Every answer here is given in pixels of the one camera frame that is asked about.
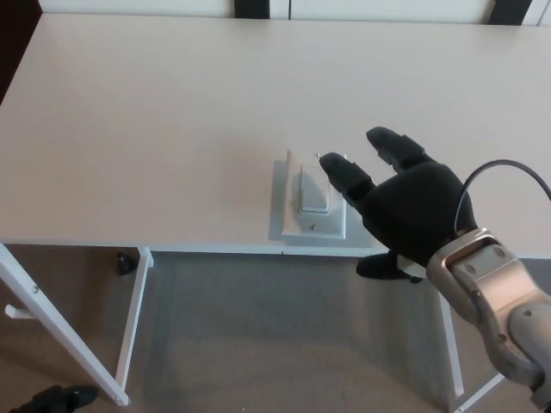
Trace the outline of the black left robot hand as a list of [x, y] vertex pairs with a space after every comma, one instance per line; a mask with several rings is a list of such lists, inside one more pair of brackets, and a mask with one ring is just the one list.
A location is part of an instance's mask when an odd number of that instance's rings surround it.
[[9, 413], [75, 412], [92, 404], [98, 397], [99, 390], [94, 385], [54, 385], [33, 395], [29, 402], [11, 409]]

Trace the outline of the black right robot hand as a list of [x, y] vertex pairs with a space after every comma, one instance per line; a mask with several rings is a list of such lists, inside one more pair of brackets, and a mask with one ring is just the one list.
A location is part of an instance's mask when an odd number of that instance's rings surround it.
[[399, 258], [425, 267], [456, 234], [476, 229], [472, 202], [461, 193], [456, 174], [413, 139], [383, 126], [368, 130], [366, 137], [395, 176], [376, 184], [356, 163], [335, 152], [319, 158], [331, 185], [388, 249], [360, 259], [356, 272], [372, 280], [418, 283], [420, 277], [399, 269]]

